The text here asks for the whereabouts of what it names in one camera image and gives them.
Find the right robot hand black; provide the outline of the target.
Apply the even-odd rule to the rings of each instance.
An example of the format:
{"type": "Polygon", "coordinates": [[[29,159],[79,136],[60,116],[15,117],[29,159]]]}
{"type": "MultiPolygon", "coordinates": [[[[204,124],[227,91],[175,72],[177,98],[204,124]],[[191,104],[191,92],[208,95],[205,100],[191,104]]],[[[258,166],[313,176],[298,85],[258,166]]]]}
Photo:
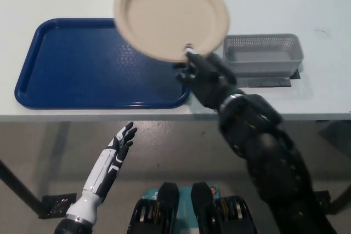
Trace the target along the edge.
{"type": "Polygon", "coordinates": [[[173,64],[181,69],[175,78],[190,87],[197,100],[206,108],[219,111],[223,102],[231,96],[244,92],[237,87],[234,73],[215,53],[201,55],[190,44],[184,49],[187,62],[173,64]]]}

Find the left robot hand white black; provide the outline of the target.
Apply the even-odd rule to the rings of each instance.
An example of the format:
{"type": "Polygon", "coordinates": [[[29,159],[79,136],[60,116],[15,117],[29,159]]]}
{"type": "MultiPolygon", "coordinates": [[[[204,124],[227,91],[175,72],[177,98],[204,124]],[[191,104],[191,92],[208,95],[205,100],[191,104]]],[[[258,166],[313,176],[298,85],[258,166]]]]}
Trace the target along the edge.
{"type": "Polygon", "coordinates": [[[103,202],[118,176],[137,128],[133,122],[124,126],[103,149],[83,187],[84,196],[92,194],[103,202]]]}

